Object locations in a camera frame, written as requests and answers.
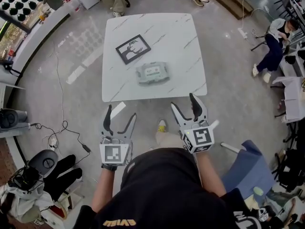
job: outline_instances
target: picture frame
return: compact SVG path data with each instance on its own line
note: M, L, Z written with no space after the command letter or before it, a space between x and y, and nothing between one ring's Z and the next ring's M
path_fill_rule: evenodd
M150 50L150 46L141 35L131 38L116 48L125 64L129 64Z

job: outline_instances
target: yellow shoe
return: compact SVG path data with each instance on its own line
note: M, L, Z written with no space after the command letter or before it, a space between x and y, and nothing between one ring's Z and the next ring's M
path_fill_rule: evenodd
M161 119L158 124L158 132L166 132L166 122L164 119Z
M201 2L200 0L192 0L192 1L194 3L196 3L196 5L199 6L199 7L203 7L204 6L203 2Z

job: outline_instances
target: white square table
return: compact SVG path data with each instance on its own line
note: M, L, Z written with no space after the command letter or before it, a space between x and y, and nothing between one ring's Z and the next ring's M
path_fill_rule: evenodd
M116 48L141 35L151 50L125 64ZM139 85L136 67L166 62L170 79ZM107 21L103 65L104 102L206 95L206 81L197 33L191 14L151 13L124 16Z

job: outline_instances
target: white desk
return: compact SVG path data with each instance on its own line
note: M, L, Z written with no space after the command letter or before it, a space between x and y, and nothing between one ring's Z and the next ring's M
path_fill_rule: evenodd
M302 99L302 77L277 77L272 84L282 82L285 85L286 114L282 121L295 122L305 117L305 100Z
M151 50L126 65L116 48L139 34ZM135 68L151 62L167 62L170 80L138 85ZM203 60L191 14L138 14L108 20L102 67L104 102L207 94Z

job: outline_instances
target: cable on floor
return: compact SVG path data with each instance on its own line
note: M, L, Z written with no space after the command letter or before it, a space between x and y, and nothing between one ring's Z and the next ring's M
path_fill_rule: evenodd
M243 3L242 3L242 6L243 6L243 18L242 18L242 28L244 28L244 0L243 0Z

